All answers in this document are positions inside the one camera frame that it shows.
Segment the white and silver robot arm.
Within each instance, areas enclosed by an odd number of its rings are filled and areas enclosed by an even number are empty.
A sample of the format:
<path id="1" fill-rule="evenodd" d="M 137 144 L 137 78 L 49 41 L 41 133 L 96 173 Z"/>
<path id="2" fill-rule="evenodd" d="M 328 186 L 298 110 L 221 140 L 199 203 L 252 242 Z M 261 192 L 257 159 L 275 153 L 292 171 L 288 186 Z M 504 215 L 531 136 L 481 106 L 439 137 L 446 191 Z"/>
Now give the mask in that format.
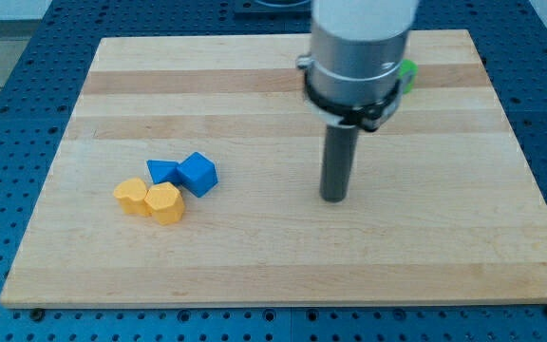
<path id="1" fill-rule="evenodd" d="M 327 125 L 376 131 L 414 76 L 400 74 L 418 0 L 314 0 L 310 49 L 297 58 L 311 110 Z"/>

